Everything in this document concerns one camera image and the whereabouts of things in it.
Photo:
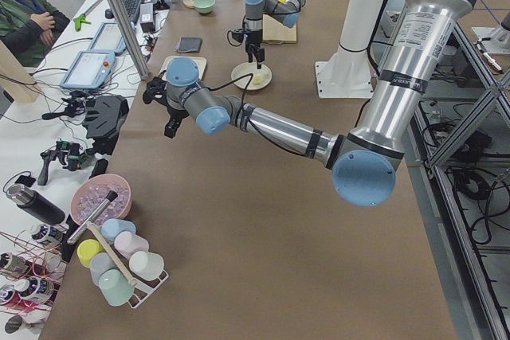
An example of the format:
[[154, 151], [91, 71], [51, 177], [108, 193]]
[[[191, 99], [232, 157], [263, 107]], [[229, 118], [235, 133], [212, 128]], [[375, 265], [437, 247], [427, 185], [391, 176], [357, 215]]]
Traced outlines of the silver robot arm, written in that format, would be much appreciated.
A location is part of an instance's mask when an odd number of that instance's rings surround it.
[[200, 80], [198, 66], [188, 57], [170, 61], [165, 75], [148, 83], [143, 101], [157, 102], [167, 109], [167, 137], [175, 136], [186, 117], [193, 118], [207, 135], [233, 125], [289, 153], [321, 161], [331, 171], [335, 190], [345, 201], [358, 206], [378, 205], [394, 190], [396, 170], [403, 157], [403, 132], [453, 27], [477, 2], [405, 1], [404, 18], [380, 69], [367, 113], [348, 135], [329, 135], [240, 97], [222, 96]]
[[227, 32], [227, 38], [245, 46], [248, 62], [256, 62], [262, 67], [265, 60], [263, 41], [263, 16], [269, 15], [282, 25], [292, 28], [298, 21], [306, 0], [245, 0], [245, 16], [240, 29]]

